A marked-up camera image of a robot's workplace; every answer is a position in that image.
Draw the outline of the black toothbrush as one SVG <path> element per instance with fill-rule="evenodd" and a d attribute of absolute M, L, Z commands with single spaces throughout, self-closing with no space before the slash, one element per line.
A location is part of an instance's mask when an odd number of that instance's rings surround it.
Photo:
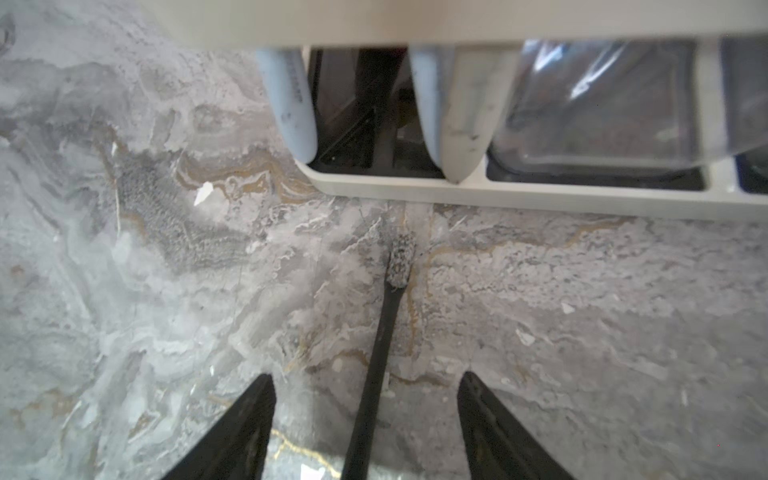
<path fill-rule="evenodd" d="M 399 234 L 390 249 L 381 314 L 354 428 L 345 455 L 342 479 L 366 479 L 368 476 L 390 345 L 400 302 L 409 284 L 414 256 L 414 235 L 411 232 Z"/>

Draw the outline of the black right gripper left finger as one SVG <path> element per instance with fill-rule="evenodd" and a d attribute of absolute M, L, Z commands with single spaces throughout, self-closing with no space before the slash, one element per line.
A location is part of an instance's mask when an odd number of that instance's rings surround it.
<path fill-rule="evenodd" d="M 275 405 L 273 378 L 261 374 L 163 479 L 261 478 Z"/>

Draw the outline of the pale blue toothbrush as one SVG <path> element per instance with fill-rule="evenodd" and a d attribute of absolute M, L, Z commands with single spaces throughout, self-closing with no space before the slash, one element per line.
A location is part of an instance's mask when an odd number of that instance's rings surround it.
<path fill-rule="evenodd" d="M 301 49 L 266 48 L 254 56 L 286 147 L 296 161 L 311 163 L 318 151 L 318 132 Z"/>

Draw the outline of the grey green toothbrush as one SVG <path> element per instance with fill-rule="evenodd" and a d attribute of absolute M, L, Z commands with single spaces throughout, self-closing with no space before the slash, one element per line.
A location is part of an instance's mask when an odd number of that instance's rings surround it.
<path fill-rule="evenodd" d="M 507 106 L 520 50 L 519 43 L 454 48 L 440 142 L 449 182 L 463 182 L 485 156 Z"/>

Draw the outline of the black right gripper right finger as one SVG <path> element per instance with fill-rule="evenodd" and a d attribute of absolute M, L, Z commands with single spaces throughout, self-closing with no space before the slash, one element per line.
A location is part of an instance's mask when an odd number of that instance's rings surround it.
<path fill-rule="evenodd" d="M 573 480 L 471 371 L 459 383 L 457 407 L 472 479 Z"/>

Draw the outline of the light blue toothbrush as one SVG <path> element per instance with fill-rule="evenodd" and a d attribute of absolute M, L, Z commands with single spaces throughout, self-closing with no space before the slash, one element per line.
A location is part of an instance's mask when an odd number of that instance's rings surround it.
<path fill-rule="evenodd" d="M 432 163 L 442 169 L 441 121 L 451 86 L 454 48 L 410 44 L 408 56 L 424 143 Z"/>

